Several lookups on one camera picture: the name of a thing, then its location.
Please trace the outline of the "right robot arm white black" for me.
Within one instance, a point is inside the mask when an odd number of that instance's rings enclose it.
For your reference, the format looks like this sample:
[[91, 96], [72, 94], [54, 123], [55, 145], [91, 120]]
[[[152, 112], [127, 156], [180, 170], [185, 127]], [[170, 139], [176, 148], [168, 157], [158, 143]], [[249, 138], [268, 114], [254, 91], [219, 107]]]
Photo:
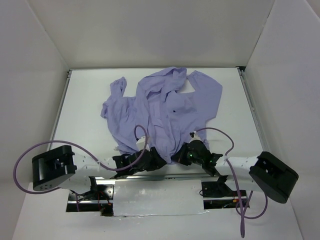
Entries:
[[240, 190], [263, 192], [285, 204], [299, 179], [295, 170], [268, 151], [226, 160], [223, 154], [211, 153], [200, 140], [184, 143], [171, 160], [184, 166], [199, 165], [211, 177], [218, 177], [217, 189], [223, 196], [237, 190], [237, 179]]

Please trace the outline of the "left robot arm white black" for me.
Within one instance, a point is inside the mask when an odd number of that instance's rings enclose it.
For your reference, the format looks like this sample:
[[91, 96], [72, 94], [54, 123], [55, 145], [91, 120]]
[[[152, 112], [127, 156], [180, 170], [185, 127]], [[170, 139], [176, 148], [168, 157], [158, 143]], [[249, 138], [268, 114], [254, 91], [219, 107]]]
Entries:
[[33, 157], [33, 190], [68, 189], [91, 200], [98, 194], [97, 177], [124, 179], [139, 172], [159, 170], [167, 164], [152, 147], [143, 152], [136, 164], [125, 170], [110, 171], [103, 167], [123, 168], [133, 163], [139, 155], [140, 152], [122, 154], [97, 162], [90, 156], [74, 153], [70, 145], [63, 145]]

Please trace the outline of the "lavender zip-up jacket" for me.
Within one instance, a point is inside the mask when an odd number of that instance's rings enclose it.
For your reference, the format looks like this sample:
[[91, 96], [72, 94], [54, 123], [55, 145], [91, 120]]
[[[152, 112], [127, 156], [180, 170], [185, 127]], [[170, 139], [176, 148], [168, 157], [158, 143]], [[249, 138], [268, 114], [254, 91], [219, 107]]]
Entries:
[[135, 96], [124, 96], [124, 77], [110, 84], [101, 117], [122, 154], [138, 151], [137, 139], [148, 134], [148, 144], [167, 163], [190, 133], [217, 116], [223, 87], [212, 77], [185, 67], [168, 67], [141, 79]]

